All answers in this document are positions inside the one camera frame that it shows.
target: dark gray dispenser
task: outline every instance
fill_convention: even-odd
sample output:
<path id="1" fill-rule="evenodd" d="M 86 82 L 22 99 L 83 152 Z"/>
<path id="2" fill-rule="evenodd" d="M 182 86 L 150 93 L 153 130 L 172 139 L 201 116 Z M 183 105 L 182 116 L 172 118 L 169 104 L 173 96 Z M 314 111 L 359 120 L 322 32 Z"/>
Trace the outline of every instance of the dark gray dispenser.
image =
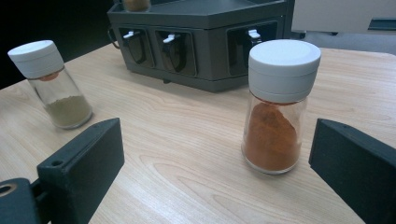
<path id="1" fill-rule="evenodd" d="M 248 53 L 290 38 L 294 0 L 151 0 L 148 12 L 107 12 L 126 66 L 204 91 L 248 84 Z"/>

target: wooden table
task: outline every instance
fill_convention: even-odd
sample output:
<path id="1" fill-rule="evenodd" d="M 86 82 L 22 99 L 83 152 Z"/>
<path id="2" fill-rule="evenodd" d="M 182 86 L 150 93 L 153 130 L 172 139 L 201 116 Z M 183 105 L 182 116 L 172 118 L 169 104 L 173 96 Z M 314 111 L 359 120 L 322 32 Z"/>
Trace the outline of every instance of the wooden table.
<path id="1" fill-rule="evenodd" d="M 125 164 L 92 223 L 362 223 L 309 167 L 317 118 L 396 147 L 396 56 L 322 49 L 298 165 L 250 168 L 241 152 L 248 87 L 199 91 L 131 74 L 109 45 L 67 63 L 93 107 L 73 131 L 55 128 L 24 80 L 0 91 L 0 181 L 35 167 L 90 125 L 120 118 Z"/>

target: green spice powder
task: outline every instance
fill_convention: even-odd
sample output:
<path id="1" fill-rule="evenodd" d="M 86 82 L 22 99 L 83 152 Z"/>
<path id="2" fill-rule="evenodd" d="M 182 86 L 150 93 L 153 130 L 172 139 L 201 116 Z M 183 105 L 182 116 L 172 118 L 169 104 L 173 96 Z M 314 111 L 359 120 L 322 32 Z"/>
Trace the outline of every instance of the green spice powder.
<path id="1" fill-rule="evenodd" d="M 78 126 L 88 119 L 92 112 L 91 106 L 81 95 L 57 100 L 44 108 L 54 124 L 63 128 Z"/>

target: screw hole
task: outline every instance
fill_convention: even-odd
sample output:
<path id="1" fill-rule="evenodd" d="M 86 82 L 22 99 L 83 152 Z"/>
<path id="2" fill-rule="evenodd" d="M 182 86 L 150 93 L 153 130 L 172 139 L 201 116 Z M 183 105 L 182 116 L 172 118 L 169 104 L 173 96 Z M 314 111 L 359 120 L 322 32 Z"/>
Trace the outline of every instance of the screw hole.
<path id="1" fill-rule="evenodd" d="M 53 161 L 52 162 L 52 166 L 59 166 L 59 165 L 61 165 L 62 163 L 64 163 L 63 161 Z"/>
<path id="2" fill-rule="evenodd" d="M 16 184 L 5 184 L 0 186 L 0 197 L 6 196 L 17 188 Z"/>

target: spice dispenser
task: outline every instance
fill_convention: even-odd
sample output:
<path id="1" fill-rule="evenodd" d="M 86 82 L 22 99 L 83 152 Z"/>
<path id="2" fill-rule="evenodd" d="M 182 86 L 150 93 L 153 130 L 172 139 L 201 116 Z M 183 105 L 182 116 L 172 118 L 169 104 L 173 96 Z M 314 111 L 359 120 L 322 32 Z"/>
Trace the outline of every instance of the spice dispenser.
<path id="1" fill-rule="evenodd" d="M 27 78 L 52 123 L 73 129 L 92 116 L 92 107 L 64 66 L 51 40 L 28 43 L 8 52 L 9 58 Z"/>
<path id="2" fill-rule="evenodd" d="M 260 43 L 250 51 L 242 151 L 253 168 L 278 175 L 297 163 L 307 96 L 320 55 L 320 49 L 310 43 L 286 39 Z"/>
<path id="3" fill-rule="evenodd" d="M 251 48 L 290 38 L 294 0 L 150 2 L 131 11 L 115 1 L 109 36 L 128 70 L 164 83 L 212 92 L 247 85 Z"/>

